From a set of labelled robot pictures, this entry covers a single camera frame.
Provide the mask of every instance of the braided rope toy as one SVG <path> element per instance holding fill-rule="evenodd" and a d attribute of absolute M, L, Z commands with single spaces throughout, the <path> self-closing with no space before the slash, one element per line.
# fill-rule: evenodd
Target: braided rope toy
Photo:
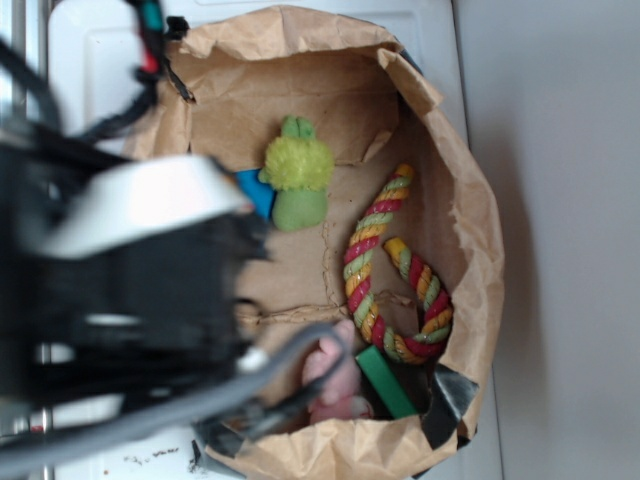
<path fill-rule="evenodd" d="M 409 196 L 413 175 L 412 167 L 400 164 L 367 209 L 349 240 L 343 275 L 348 308 L 362 338 L 396 362 L 420 365 L 444 351 L 451 332 L 453 307 L 438 276 L 401 239 L 385 242 L 385 251 L 400 276 L 416 291 L 425 311 L 420 332 L 412 337 L 403 338 L 386 324 L 371 292 L 373 249 L 387 230 L 393 213 Z"/>

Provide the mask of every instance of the dog toy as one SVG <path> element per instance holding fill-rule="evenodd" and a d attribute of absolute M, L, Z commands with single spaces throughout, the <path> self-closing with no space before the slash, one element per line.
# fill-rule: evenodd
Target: dog toy
<path fill-rule="evenodd" d="M 399 238 L 385 244 L 400 275 L 416 290 L 425 310 L 420 333 L 413 337 L 403 338 L 386 324 L 370 291 L 373 249 L 387 230 L 393 213 L 408 197 L 413 175 L 413 168 L 401 164 L 389 178 L 349 240 L 343 274 L 349 311 L 362 338 L 396 362 L 420 365 L 444 351 L 451 330 L 453 308 L 439 278 Z"/>
<path fill-rule="evenodd" d="M 294 231 L 322 223 L 334 167 L 331 150 L 316 139 L 311 122 L 287 116 L 281 136 L 267 147 L 265 166 L 258 177 L 277 191 L 271 216 L 279 230 Z"/>
<path fill-rule="evenodd" d="M 353 344 L 355 328 L 351 320 L 338 322 L 334 329 L 347 345 Z M 321 339 L 318 350 L 305 360 L 302 383 L 306 385 L 324 375 L 339 355 L 340 349 L 335 342 L 328 338 Z M 357 395 L 359 389 L 360 369 L 353 358 L 348 358 L 327 380 L 320 396 L 309 405 L 310 422 L 314 424 L 329 418 L 372 418 L 373 409 L 369 402 Z"/>

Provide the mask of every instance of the pink plush toy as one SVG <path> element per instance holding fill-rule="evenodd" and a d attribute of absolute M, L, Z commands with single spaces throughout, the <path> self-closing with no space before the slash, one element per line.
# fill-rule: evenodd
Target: pink plush toy
<path fill-rule="evenodd" d="M 355 327 L 351 320 L 342 320 L 334 327 L 335 332 L 347 346 L 353 344 Z M 330 338 L 320 340 L 320 348 L 311 353 L 302 369 L 302 383 L 306 385 L 322 376 L 340 354 L 338 345 Z M 352 418 L 372 418 L 373 409 L 363 397 L 356 395 L 360 390 L 360 369 L 353 357 L 348 357 L 342 367 L 325 383 L 322 394 L 309 405 L 311 423 L 329 418 L 349 420 Z"/>

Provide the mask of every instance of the green plush toy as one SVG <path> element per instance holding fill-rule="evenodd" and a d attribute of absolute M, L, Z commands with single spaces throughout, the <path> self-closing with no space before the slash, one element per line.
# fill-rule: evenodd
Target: green plush toy
<path fill-rule="evenodd" d="M 316 140 L 311 122 L 287 116 L 281 136 L 267 147 L 258 177 L 278 192 L 271 217 L 279 230 L 291 232 L 322 223 L 334 166 L 331 150 Z"/>

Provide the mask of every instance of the crumpled paper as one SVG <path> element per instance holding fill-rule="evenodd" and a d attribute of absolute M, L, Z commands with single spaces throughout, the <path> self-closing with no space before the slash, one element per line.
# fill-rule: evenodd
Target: crumpled paper
<path fill-rule="evenodd" d="M 342 256 L 355 223 L 398 163 L 416 169 L 410 198 L 385 238 L 401 236 L 451 292 L 454 324 L 439 364 L 479 393 L 437 448 L 415 416 L 331 420 L 245 442 L 235 458 L 208 450 L 249 478 L 404 478 L 453 455 L 458 435 L 475 434 L 504 297 L 498 211 L 467 146 L 438 108 L 441 95 L 402 51 L 379 26 L 297 7 L 204 25 L 169 54 L 195 100 L 163 82 L 161 106 L 128 141 L 129 154 L 138 159 L 191 150 L 214 155 L 233 171 L 260 168 L 282 118 L 295 114 L 309 118 L 330 146 L 338 166 L 324 224 L 272 232 L 271 261 L 251 262 L 238 282 L 238 295 L 264 311 L 240 315 L 239 322 L 260 331 L 258 343 L 268 351 L 308 322 L 347 314 Z M 416 333 L 413 292 L 379 250 L 372 290 L 382 313 L 400 333 Z M 300 361 L 292 362 L 263 398 L 275 402 L 299 388 L 299 370 Z M 397 367 L 396 373 L 426 411 L 429 368 Z"/>

